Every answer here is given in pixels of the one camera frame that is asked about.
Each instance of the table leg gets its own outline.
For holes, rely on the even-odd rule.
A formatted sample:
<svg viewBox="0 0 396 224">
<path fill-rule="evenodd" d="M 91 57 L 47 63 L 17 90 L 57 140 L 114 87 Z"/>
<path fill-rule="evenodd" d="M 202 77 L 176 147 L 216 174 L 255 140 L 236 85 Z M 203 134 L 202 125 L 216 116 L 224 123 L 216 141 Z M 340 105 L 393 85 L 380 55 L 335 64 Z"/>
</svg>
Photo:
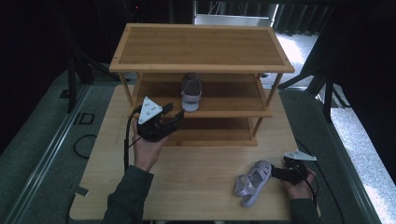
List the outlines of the table leg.
<svg viewBox="0 0 396 224">
<path fill-rule="evenodd" d="M 268 98 L 267 98 L 267 102 L 265 103 L 266 107 L 268 107 L 271 104 L 271 100 L 272 100 L 272 98 L 274 96 L 275 91 L 277 90 L 277 85 L 279 85 L 279 82 L 280 82 L 280 79 L 282 78 L 282 76 L 283 76 L 283 73 L 278 73 L 276 75 L 276 79 L 275 79 L 274 85 L 272 86 L 270 94 L 268 95 Z"/>
</svg>

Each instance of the shelf leg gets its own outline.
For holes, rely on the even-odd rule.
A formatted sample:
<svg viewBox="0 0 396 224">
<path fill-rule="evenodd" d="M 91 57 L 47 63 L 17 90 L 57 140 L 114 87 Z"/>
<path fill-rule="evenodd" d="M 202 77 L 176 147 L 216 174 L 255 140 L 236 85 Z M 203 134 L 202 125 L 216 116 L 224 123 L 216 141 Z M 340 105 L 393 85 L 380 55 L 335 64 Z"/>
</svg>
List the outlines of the shelf leg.
<svg viewBox="0 0 396 224">
<path fill-rule="evenodd" d="M 257 120 L 256 126 L 254 127 L 254 130 L 253 130 L 253 134 L 252 134 L 253 137 L 256 136 L 256 132 L 259 130 L 259 127 L 261 124 L 262 124 L 262 118 L 259 118 Z"/>
<path fill-rule="evenodd" d="M 280 82 L 280 79 L 282 78 L 282 76 L 283 76 L 283 73 L 278 73 L 276 75 L 276 79 L 275 79 L 274 85 L 272 86 L 270 94 L 268 95 L 268 98 L 267 98 L 267 102 L 265 103 L 266 107 L 268 107 L 271 104 L 271 100 L 272 100 L 272 98 L 274 96 L 274 93 L 275 93 L 275 91 L 277 89 L 277 85 L 279 85 L 279 82 Z"/>
<path fill-rule="evenodd" d="M 139 96 L 140 86 L 143 79 L 143 73 L 136 73 L 136 83 L 134 84 L 134 93 L 132 94 L 133 97 L 133 104 L 131 107 L 137 107 L 137 96 Z"/>
<path fill-rule="evenodd" d="M 128 88 L 128 83 L 126 82 L 125 75 L 123 73 L 119 73 L 119 77 L 120 77 L 120 80 L 122 83 L 122 87 L 125 91 L 126 97 L 128 98 L 129 106 L 132 106 L 133 105 L 132 96 L 131 96 L 131 92 L 129 91 L 129 88 Z"/>
</svg>

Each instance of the shoe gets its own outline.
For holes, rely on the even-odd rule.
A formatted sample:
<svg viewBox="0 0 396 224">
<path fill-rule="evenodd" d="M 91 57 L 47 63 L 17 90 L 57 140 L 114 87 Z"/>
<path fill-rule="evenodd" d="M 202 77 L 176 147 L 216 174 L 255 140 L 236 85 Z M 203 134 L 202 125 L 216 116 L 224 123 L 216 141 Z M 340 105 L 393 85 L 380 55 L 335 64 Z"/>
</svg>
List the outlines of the shoe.
<svg viewBox="0 0 396 224">
<path fill-rule="evenodd" d="M 233 193 L 242 197 L 241 205 L 250 207 L 259 197 L 262 188 L 271 176 L 272 165 L 268 161 L 257 161 L 247 175 L 240 175 Z"/>
<path fill-rule="evenodd" d="M 181 106 L 187 112 L 198 110 L 202 84 L 199 74 L 188 73 L 181 81 Z"/>
</svg>

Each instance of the wooden shoe rack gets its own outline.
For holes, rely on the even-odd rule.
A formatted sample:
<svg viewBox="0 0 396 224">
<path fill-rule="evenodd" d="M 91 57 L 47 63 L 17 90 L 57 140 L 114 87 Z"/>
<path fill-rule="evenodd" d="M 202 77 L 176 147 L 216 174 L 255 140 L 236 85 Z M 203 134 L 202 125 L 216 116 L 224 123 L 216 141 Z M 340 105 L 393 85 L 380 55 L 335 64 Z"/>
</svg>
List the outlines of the wooden shoe rack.
<svg viewBox="0 0 396 224">
<path fill-rule="evenodd" d="M 130 111 L 144 97 L 181 107 L 181 79 L 199 73 L 203 93 L 198 111 L 185 113 L 168 146 L 254 146 L 262 119 L 283 73 L 292 73 L 271 27 L 128 23 L 110 65 L 120 75 Z M 124 73 L 136 72 L 131 93 Z M 261 73 L 276 73 L 268 96 Z"/>
</svg>

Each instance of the sleeve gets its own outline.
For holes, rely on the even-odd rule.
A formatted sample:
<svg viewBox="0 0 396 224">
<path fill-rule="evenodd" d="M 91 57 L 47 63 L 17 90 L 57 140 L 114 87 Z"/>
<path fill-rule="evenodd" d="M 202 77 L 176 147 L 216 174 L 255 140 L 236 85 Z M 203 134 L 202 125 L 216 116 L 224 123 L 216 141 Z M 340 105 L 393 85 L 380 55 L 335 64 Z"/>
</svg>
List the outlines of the sleeve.
<svg viewBox="0 0 396 224">
<path fill-rule="evenodd" d="M 102 223 L 142 223 L 143 206 L 153 177 L 131 165 L 116 190 L 108 195 Z"/>
<path fill-rule="evenodd" d="M 290 201 L 291 224 L 320 224 L 317 208 L 310 199 Z"/>
</svg>

